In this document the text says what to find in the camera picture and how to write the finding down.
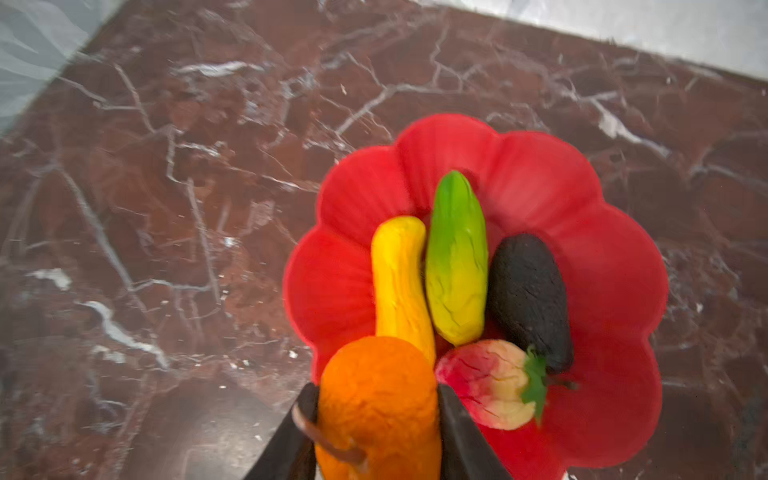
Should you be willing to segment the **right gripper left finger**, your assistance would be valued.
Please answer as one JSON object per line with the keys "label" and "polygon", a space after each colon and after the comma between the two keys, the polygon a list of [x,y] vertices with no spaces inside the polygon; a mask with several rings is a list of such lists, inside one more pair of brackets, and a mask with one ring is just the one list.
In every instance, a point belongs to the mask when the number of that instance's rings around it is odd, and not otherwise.
{"label": "right gripper left finger", "polygon": [[244,479],[312,480],[316,471],[314,443],[296,427],[288,412]]}

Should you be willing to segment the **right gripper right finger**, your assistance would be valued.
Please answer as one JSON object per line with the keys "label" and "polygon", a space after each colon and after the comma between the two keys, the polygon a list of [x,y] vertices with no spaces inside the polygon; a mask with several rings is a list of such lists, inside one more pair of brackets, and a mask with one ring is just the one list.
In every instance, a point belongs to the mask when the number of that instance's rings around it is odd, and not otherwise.
{"label": "right gripper right finger", "polygon": [[512,480],[455,391],[438,385],[443,480]]}

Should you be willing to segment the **red yellow fake apple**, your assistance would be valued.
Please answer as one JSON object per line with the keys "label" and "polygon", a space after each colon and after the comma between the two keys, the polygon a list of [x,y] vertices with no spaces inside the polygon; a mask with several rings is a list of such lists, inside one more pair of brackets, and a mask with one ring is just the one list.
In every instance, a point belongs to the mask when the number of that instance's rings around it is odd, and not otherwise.
{"label": "red yellow fake apple", "polygon": [[543,418],[548,387],[544,357],[499,339],[454,348],[436,364],[437,380],[450,386],[479,425],[516,430]]}

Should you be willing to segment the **small orange fake fruit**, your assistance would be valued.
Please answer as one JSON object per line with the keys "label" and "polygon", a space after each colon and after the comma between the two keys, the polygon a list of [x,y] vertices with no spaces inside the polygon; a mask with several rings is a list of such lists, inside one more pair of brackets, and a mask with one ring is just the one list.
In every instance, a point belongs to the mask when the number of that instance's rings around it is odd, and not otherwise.
{"label": "small orange fake fruit", "polygon": [[319,385],[317,424],[333,446],[365,452],[362,465],[315,454],[325,479],[438,479],[442,440],[432,365],[411,343],[368,336],[341,347]]}

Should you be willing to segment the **yellow fake squash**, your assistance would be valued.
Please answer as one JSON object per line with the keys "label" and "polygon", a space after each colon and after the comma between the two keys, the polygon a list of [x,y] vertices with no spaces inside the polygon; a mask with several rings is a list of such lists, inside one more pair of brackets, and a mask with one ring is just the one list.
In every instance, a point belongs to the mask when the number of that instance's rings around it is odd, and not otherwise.
{"label": "yellow fake squash", "polygon": [[375,231],[371,243],[375,334],[409,342],[434,365],[434,330],[421,278],[425,241],[426,227],[413,216],[391,218]]}

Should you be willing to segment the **dark fake avocado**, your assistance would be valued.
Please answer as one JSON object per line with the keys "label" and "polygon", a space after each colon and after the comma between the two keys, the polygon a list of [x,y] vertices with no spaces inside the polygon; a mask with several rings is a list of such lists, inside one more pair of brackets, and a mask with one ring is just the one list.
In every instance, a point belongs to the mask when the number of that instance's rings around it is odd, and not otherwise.
{"label": "dark fake avocado", "polygon": [[504,238],[488,271],[486,311],[505,339],[531,349],[549,374],[573,364],[567,293],[547,245],[529,233]]}

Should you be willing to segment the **green yellow fake cucumber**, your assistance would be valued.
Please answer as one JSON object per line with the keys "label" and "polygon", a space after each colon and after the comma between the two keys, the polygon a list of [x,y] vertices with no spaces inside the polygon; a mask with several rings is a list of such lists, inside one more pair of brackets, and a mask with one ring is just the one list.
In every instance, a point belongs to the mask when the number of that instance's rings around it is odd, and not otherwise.
{"label": "green yellow fake cucumber", "polygon": [[486,221],[468,179],[451,171],[433,201],[426,253],[426,291],[437,332],[454,346],[484,330],[489,250]]}

